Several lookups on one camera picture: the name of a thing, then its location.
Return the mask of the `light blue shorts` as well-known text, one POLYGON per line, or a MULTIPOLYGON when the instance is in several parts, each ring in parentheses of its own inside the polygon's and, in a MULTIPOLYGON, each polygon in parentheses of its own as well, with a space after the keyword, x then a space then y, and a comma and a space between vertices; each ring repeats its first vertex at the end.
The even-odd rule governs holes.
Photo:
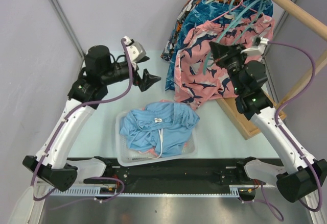
POLYGON ((173 146, 183 146, 199 121, 199 115, 187 104, 155 102, 130 110, 122 121, 120 134, 126 137, 130 149, 144 152, 155 148, 162 153, 173 146))

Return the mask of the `teal plastic hanger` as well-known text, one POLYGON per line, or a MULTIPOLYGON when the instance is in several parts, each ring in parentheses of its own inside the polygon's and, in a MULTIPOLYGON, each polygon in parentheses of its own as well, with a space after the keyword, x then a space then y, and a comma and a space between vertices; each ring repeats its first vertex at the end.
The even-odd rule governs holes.
POLYGON ((227 29, 225 29, 221 34, 220 36, 218 37, 218 39, 216 40, 215 43, 219 43, 220 40, 225 36, 225 34, 229 31, 230 28, 235 28, 239 23, 240 21, 243 19, 243 15, 249 11, 249 10, 252 10, 252 6, 253 5, 256 5, 257 3, 260 3, 259 4, 259 9, 257 10, 257 12, 254 14, 254 19, 251 20, 251 22, 247 25, 246 29, 243 31, 243 33, 240 34, 239 37, 237 37, 234 41, 233 41, 233 44, 235 44, 244 34, 245 32, 259 19, 260 15, 262 15, 263 13, 263 10, 265 9, 266 7, 266 4, 267 3, 270 3, 270 0, 255 0, 253 1, 252 3, 250 3, 248 6, 246 6, 239 14, 235 14, 233 13, 233 11, 238 8, 241 3, 243 2, 243 0, 240 1, 240 3, 233 7, 233 3, 234 3, 235 0, 231 0, 231 3, 229 4, 229 7, 228 7, 228 11, 227 13, 232 13, 232 15, 235 17, 234 20, 231 21, 231 23, 229 24, 229 26, 227 27, 227 29))

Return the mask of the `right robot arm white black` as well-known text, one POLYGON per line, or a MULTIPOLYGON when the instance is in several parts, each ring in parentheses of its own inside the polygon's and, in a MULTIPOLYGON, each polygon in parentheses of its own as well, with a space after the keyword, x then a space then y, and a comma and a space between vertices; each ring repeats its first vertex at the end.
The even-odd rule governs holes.
POLYGON ((252 47, 242 44, 226 46, 209 43, 214 63, 227 70, 236 97, 237 111, 256 125, 277 152, 283 166, 277 167, 259 159, 248 158, 236 170, 236 179, 247 184, 252 179, 274 185, 293 203, 317 191, 326 179, 326 160, 317 160, 292 135, 279 117, 272 101, 262 90, 268 80, 263 63, 246 59, 260 55, 268 43, 259 39, 252 47))

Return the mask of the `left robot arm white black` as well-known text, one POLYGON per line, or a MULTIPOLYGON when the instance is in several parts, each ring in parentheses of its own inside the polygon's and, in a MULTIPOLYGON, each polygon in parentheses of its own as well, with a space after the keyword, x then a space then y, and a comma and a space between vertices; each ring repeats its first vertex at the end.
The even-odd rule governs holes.
POLYGON ((23 165, 32 173, 32 179, 40 178, 55 189, 65 192, 75 182, 97 178, 109 182, 113 171, 108 160, 93 157, 88 160, 68 161, 68 154, 82 127, 90 116, 105 103, 103 99, 111 84, 129 81, 140 91, 146 91, 160 81, 160 77, 145 69, 138 74, 138 63, 149 60, 138 42, 122 44, 123 61, 119 61, 104 45, 91 47, 84 58, 85 65, 78 79, 72 84, 60 119, 44 146, 34 156, 25 156, 23 165))

